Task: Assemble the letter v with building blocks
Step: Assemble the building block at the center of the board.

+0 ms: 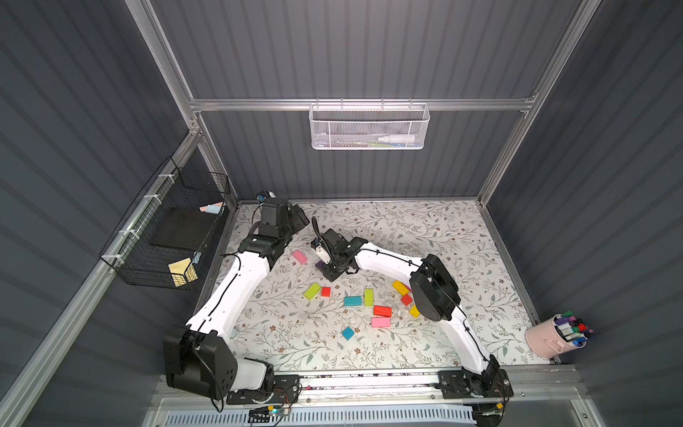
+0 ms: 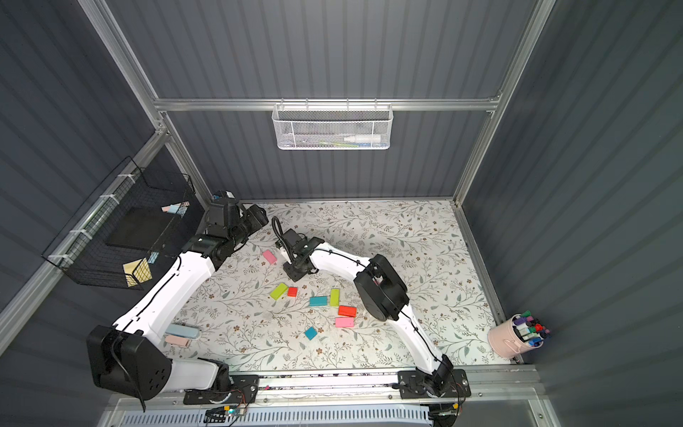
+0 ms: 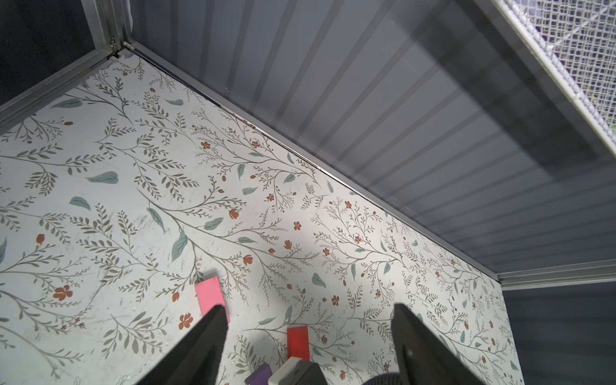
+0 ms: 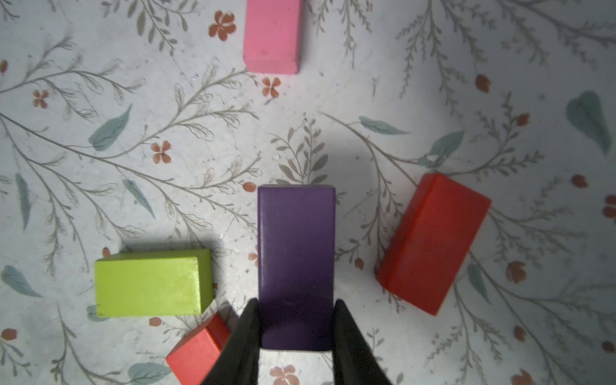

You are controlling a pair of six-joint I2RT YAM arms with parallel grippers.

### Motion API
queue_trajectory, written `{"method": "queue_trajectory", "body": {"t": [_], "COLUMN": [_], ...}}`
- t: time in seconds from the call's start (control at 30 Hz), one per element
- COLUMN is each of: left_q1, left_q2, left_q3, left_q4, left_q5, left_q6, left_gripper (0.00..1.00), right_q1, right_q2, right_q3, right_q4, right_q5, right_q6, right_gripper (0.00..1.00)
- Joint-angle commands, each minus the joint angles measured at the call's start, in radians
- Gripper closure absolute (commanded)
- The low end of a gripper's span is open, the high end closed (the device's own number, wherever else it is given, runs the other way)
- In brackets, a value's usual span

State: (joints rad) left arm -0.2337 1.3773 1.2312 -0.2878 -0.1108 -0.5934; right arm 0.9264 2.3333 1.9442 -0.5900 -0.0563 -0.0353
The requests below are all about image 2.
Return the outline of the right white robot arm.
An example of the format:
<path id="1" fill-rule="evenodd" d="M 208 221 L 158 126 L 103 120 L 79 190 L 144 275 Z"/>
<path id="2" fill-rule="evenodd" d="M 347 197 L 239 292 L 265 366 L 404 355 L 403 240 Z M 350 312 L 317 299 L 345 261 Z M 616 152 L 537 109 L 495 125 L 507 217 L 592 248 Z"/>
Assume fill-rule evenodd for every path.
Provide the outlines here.
<path id="1" fill-rule="evenodd" d="M 352 282 L 365 310 L 393 327 L 413 356 L 424 380 L 419 394 L 440 396 L 454 381 L 454 365 L 432 343 L 419 322 L 407 293 L 407 285 L 381 254 L 371 258 L 349 254 L 321 238 L 307 238 L 292 229 L 284 231 L 279 218 L 271 219 L 276 247 L 284 254 L 284 270 L 296 282 L 318 272 L 331 273 Z"/>

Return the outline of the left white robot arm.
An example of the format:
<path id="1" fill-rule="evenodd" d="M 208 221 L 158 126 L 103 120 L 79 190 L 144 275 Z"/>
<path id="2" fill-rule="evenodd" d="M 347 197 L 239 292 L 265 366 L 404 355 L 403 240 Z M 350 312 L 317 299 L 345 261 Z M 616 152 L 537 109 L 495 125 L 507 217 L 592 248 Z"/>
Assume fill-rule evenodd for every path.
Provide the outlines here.
<path id="1" fill-rule="evenodd" d="M 232 193 L 213 195 L 204 230 L 190 238 L 166 274 L 112 326 L 95 327 L 86 340 L 94 385 L 145 403 L 167 391 L 229 393 L 229 367 L 212 359 L 174 360 L 161 348 L 173 319 L 195 291 L 268 225 L 264 208 Z"/>

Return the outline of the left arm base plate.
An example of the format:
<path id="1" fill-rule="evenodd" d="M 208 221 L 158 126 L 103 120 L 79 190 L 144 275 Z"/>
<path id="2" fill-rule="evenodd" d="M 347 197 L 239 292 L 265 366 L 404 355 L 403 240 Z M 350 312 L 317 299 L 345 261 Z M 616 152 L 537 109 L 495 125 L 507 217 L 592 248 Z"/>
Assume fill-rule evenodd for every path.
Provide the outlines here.
<path id="1" fill-rule="evenodd" d="M 220 380 L 208 390 L 186 391 L 183 404 L 219 406 L 252 403 L 258 393 L 259 382 L 258 375 L 233 375 Z"/>

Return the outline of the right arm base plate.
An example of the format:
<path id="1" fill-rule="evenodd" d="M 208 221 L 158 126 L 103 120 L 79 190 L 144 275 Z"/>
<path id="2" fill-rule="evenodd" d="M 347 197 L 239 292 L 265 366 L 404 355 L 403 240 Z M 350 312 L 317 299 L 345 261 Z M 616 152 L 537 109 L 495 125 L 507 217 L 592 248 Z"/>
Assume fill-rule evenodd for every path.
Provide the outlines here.
<path id="1" fill-rule="evenodd" d="M 399 391 L 403 400 L 464 400 L 471 396 L 470 383 L 462 369 L 453 369 L 443 377 L 427 375 L 417 369 L 398 371 L 398 381 L 392 387 Z"/>

